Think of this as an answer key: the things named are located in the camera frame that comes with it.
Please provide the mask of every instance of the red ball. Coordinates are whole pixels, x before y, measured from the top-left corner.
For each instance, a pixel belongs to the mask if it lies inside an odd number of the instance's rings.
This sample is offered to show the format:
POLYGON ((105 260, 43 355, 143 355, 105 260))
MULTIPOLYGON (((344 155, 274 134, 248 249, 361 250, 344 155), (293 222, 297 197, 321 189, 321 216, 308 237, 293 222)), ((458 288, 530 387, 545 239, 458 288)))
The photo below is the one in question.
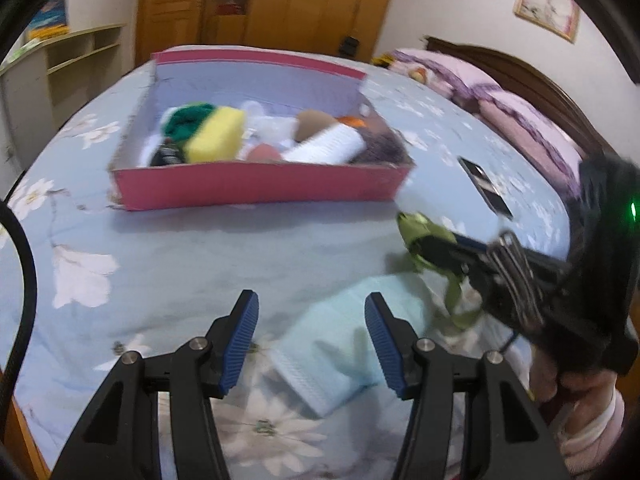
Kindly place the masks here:
POLYGON ((248 162, 271 162, 282 160, 280 152, 268 144, 258 144, 246 156, 248 162))

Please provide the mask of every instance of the mobile phone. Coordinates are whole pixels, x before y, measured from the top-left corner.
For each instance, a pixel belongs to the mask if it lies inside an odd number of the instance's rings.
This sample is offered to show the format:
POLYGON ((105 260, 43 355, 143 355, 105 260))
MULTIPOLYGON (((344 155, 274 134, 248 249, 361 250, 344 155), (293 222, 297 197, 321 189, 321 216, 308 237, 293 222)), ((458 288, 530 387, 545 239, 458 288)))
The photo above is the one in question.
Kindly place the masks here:
POLYGON ((506 216, 509 220, 513 220, 513 214, 484 170, 477 164, 461 156, 458 158, 458 161, 465 169, 466 174, 468 174, 491 211, 498 215, 506 216))

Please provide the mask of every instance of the green cloth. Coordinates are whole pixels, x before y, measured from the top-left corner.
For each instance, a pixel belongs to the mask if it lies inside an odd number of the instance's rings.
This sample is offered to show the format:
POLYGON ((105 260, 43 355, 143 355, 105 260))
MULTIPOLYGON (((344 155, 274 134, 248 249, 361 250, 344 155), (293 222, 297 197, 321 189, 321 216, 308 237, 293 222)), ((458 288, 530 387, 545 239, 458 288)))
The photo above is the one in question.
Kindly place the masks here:
POLYGON ((480 310, 465 312, 464 314, 454 313, 455 307, 458 306, 462 298, 461 285, 464 280, 464 276, 458 276, 451 270, 436 267, 431 262, 428 262, 420 256, 420 254, 414 252, 414 242, 418 238, 422 238, 424 236, 435 236, 442 238, 447 242, 456 243, 455 235, 447 228, 432 222, 422 213, 398 213, 397 222, 400 235, 402 236, 402 240, 404 240, 404 246, 409 251, 416 269, 419 271, 423 271, 425 269, 432 270, 448 279, 449 286, 447 287, 444 297, 444 306, 446 307, 452 322, 461 330, 471 328, 478 320, 481 313, 480 310))
POLYGON ((162 132, 182 147, 198 131, 200 125, 216 107, 208 103, 197 103, 178 108, 165 124, 162 132))

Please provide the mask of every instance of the framed painting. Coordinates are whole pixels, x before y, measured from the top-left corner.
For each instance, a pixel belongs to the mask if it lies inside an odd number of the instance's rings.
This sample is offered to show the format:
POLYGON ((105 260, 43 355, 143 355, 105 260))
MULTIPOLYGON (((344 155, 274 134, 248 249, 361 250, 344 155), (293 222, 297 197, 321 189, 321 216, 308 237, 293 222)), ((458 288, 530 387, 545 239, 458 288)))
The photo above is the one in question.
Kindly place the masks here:
POLYGON ((580 7, 573 0, 516 0, 513 12, 519 18, 575 42, 580 7))
POLYGON ((69 33, 66 18, 66 0, 50 0, 42 7, 27 26, 27 41, 34 38, 48 40, 69 33))

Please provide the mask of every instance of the blue floral bedsheet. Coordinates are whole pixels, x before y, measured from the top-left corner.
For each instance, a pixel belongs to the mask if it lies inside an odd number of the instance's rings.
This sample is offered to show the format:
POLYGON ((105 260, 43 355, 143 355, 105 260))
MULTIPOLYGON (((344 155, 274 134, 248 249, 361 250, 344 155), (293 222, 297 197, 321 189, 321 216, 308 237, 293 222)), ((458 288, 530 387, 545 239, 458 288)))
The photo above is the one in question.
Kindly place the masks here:
MULTIPOLYGON (((408 403, 380 385, 314 420, 271 368, 271 343, 310 304, 395 271, 393 261, 404 253, 398 209, 422 211, 483 241, 508 226, 526 246, 566 256, 564 206, 511 146, 409 78, 344 63, 368 71, 364 94, 403 134, 416 161, 395 203, 118 209, 106 168, 151 83, 151 64, 76 114, 28 171, 11 206, 33 248, 38 315, 16 397, 50 466, 119 355, 173 351, 252 288, 260 297, 255 343, 239 386, 213 403, 232 477, 389 478, 408 403), (458 156, 485 169, 513 222, 488 209, 458 156)), ((15 251, 0 231, 3 356, 20 317, 21 287, 15 251)), ((163 475, 174 478, 168 403, 160 400, 163 475)))

